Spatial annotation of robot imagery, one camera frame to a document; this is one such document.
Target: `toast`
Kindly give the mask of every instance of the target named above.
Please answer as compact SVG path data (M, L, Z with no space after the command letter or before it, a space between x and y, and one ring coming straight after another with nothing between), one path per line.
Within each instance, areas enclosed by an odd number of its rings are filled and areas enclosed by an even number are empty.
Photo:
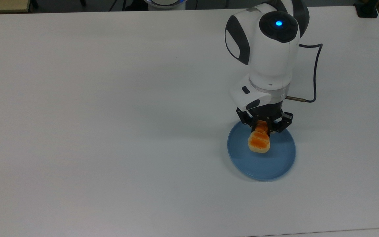
M253 152L266 153L270 149L270 137L265 121L258 120L255 131L248 138L248 147Z

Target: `food item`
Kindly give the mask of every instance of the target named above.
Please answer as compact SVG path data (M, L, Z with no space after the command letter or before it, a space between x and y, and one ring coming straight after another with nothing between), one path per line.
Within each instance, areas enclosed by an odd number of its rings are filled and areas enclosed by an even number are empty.
M258 120L255 131L248 138L248 147L253 152L266 153L270 149L270 137L267 134L268 126L265 121Z

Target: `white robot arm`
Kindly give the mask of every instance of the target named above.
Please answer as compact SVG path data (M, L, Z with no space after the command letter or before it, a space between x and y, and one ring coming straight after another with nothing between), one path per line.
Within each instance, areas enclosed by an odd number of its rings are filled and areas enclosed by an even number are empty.
M301 0L267 0L227 21L226 47L250 67L248 75L230 89L242 123L254 129L257 120L264 120L269 132L281 132L291 124L293 114L283 113L281 106L308 22L309 12Z

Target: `white table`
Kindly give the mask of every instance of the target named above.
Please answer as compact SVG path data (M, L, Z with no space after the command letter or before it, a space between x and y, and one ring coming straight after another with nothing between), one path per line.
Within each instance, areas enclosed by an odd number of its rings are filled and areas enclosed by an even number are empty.
M317 101L284 102L296 162L231 163L237 9L0 15L0 237L242 237L379 228L379 18L310 8ZM312 97L316 49L292 96Z

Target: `blue plate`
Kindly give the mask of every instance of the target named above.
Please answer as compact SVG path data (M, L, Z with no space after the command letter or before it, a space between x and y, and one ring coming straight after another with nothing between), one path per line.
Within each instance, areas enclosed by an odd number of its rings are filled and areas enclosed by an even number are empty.
M233 126L227 138L227 151L233 164L245 175L260 181L281 177L295 162L295 142L287 129L270 135L270 150L252 152L248 147L251 127L241 122Z

